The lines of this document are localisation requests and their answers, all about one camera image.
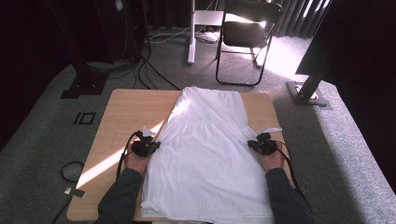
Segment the curtain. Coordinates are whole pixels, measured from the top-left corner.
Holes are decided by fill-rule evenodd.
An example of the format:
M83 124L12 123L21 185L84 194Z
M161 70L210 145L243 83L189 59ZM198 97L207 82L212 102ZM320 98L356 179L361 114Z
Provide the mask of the curtain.
M196 0L197 10L224 10L235 0ZM299 36L312 38L332 0L267 0L283 7L283 16L275 36ZM148 0L148 22L153 28L189 27L191 0Z

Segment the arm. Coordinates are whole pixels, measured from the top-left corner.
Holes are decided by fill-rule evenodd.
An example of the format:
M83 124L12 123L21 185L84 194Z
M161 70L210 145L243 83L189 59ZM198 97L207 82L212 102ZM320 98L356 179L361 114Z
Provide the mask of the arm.
M277 144L277 147L282 149L281 144ZM305 200L291 187L283 170L285 158L282 154L275 151L271 155L257 155L266 171L265 179L275 223L313 223Z
M137 193L149 159L131 153L124 159L124 170L98 205L99 218L95 223L132 223Z

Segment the wire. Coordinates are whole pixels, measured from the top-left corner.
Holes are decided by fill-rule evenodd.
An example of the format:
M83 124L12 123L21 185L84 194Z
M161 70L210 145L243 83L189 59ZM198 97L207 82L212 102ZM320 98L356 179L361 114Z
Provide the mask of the wire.
M290 169L290 177L291 177L291 180L293 181L293 184L294 184L294 186L295 186L295 190L296 190L297 193L299 193L299 194L303 197L303 199L305 200L306 204L308 205L309 211L310 211L310 213L311 213L311 214L310 214L310 215L311 215L311 218L312 218L312 220L314 221L314 212L312 211L311 205L309 204L308 200L305 198L305 195L304 195L303 191L301 190L300 186L298 185L297 179L296 179L295 174L294 174L293 167L291 166L291 152L290 152L290 149L289 149L289 147L288 147L285 143L282 143L282 142L279 142L279 141L275 141L275 142L278 142L278 143L284 145L284 146L286 147L286 149L288 150L288 152L289 152L289 156L287 157L286 154L285 154L282 150L280 150L279 148L276 149L276 150L277 150L278 152L280 152L280 154L282 154L282 156L285 158L285 161L286 161L286 163L288 164L289 169Z
M145 63L145 67L146 67L146 77L148 78L148 81L151 83L151 85L158 90L158 88L154 85L154 83L151 81L151 78L149 78L149 70L148 70L148 64Z
M137 77L139 78L139 81L149 90L151 90L151 88L143 81L141 75L140 75L140 70L142 70L143 65L146 63L146 61L142 62L140 64L139 70L137 71Z
M214 2L215 0L212 0L210 3L209 3L209 5L206 7L206 9L205 9L205 11L208 11L209 10L209 8L210 8L210 6L212 6L212 4L213 4L213 2ZM216 0L216 4L215 4L215 7L214 7L214 9L213 10L216 10L217 9L217 7L218 7L218 2L219 2L219 0ZM191 28L190 26L189 27L187 27L187 28L185 28L184 30L182 30L181 32L179 32L179 33L176 33L176 34L157 34L157 35L155 35L155 36L153 36L153 37L151 37L150 39L153 39L153 38L156 38L156 37L158 37L158 36L160 36L160 35L171 35L170 37L168 37L167 39L165 39L164 41L160 41L160 42L151 42L152 44L162 44L162 43L165 43L166 41L168 41L168 40L170 40L170 39L172 39L172 38L174 38L174 37L176 37L176 36L178 36L178 35L184 35L184 34L188 34L188 33L185 33L185 31L187 30L187 29L189 29L189 28ZM195 33L200 33L201 31L203 31L204 29L206 28L206 25L201 29L201 30L199 30L199 31L197 31L197 32L195 32Z
M145 61L145 63L148 63L148 65L150 65L150 67L152 69L154 69L154 71L160 76L162 77L165 81L167 81L169 84L171 84L173 87L175 87L178 91L180 91L180 88L175 85L173 82L171 82L170 80L168 80L166 77L164 77L160 72L157 71L157 69L145 58L142 56L142 59Z
M70 162L68 162L66 165L64 165L63 167L62 167L62 169L61 169L61 176L62 176L62 178L64 179L64 180L66 180L66 181L68 181L68 182L72 182L72 183L76 183L76 182L78 182L78 179L76 180L76 179L70 179L70 178L68 178L68 177L66 177L65 176L65 174L64 174L64 169L67 167L67 166L69 166L69 165L71 165L71 164L78 164L78 165L81 165L82 167L84 167L84 163L82 163L81 161L70 161ZM55 219L53 219L53 221L52 221L52 223L53 224L55 224L56 223L56 221L59 219L59 217L61 216L61 214L62 214L62 212L64 211L64 209L66 209L66 207L67 207L67 205L69 205L70 204L70 202L72 201L72 196L70 196L70 198L67 200L67 202L64 204L64 206L62 207L62 209L58 212L58 214L56 215L56 217L55 217Z
M134 133L128 138L128 141L127 141L126 144L125 144L125 148L124 148L123 152L121 153L120 161L119 161L119 166L117 167L116 180L117 180L117 179L119 178L119 176L120 176L123 160L125 159L126 156L129 155L129 153L126 153L126 151L127 151L127 149L128 149L129 144L131 143L132 138L133 138L135 135L136 135L136 132L134 132Z
M128 20L125 17L125 45L124 45L124 49L122 50L121 58L123 58L123 54L126 50L127 45L128 45Z
M61 216L64 209L66 209L67 205L69 205L71 201L72 201L72 197L70 196L69 200L67 200L67 203L64 204L64 207L62 207L62 209L56 215L55 219L53 219L53 221L52 221L53 224L56 223L56 221L59 219L59 217Z
M152 42L152 41L151 41L151 43L152 43L152 44L162 44L162 43L165 43L166 41L172 39L173 37L176 37L176 36L178 36L178 35L182 35L187 29L190 29L190 26L187 27L187 28L185 28L185 29L184 29L183 31L181 31L180 33L174 34L174 35L172 35L171 37L165 39L164 41L160 41L160 42ZM160 36L160 35L166 35L166 34L158 34L158 35L153 36L153 37L150 38L150 39L153 39L153 38L155 38L155 37L157 37L157 36Z
M126 63L120 64L120 65L106 65L106 67L99 67L99 66L94 66L88 63L88 66L91 68L93 72L96 73L113 73L113 72L123 72L123 71L128 71L131 69L132 66L135 66L137 64L136 60L133 59L128 59Z
M201 37L195 37L199 42L206 43L206 44L216 44L219 42L219 37L217 35L214 35L216 37L216 40L207 40L203 39Z
M131 74L131 73L134 73L134 70L136 69L136 66L134 66L134 68L131 70L131 71L128 71L128 72L126 72L125 74L123 74L123 75L120 75L120 76L118 76L118 77L109 77L108 79L119 79L119 78L121 78L121 77L126 77L126 76L128 76L129 74Z

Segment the gray carpet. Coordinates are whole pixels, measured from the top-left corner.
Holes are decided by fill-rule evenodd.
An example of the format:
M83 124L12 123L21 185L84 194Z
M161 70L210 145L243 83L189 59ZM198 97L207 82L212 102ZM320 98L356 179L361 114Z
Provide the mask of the gray carpet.
M201 38L216 39L213 35ZM254 88L220 85L215 80L216 44L197 41L195 64L187 65L188 38L172 38L152 44L149 61L181 89L197 86L270 94L291 149L297 180L306 191L317 223L396 223L396 196L337 89L326 82L319 85L332 110L295 105L292 101L286 82L306 80L306 76L294 73L309 43L301 38L275 38L263 80ZM247 56L222 57L222 77L252 80L260 70L249 60ZM92 65L108 67L102 63ZM139 80L134 84L137 68L134 72L111 73L102 95L82 95L77 100L60 100L76 75L72 66L52 80L0 153L0 223L53 222L70 197L64 190L76 185L62 179L62 167L70 161L87 159L113 90L145 89ZM145 69L143 66L140 74L149 84ZM152 69L148 68L148 73L158 89L175 89ZM75 124L78 113L96 116L91 125ZM66 218L66 209L56 223L74 223Z

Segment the black device on hand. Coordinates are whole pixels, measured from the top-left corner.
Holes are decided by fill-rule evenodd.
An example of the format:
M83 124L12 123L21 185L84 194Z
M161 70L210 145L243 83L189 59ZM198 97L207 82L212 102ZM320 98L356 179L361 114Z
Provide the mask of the black device on hand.
M261 133L256 136L257 141L248 140L247 145L252 147L257 153L271 155L277 150L276 141L271 140L271 134Z
M135 135L140 141L134 141L131 146L132 152L138 157L148 157L160 147L160 142L152 142L153 137L143 136L143 133L137 131Z

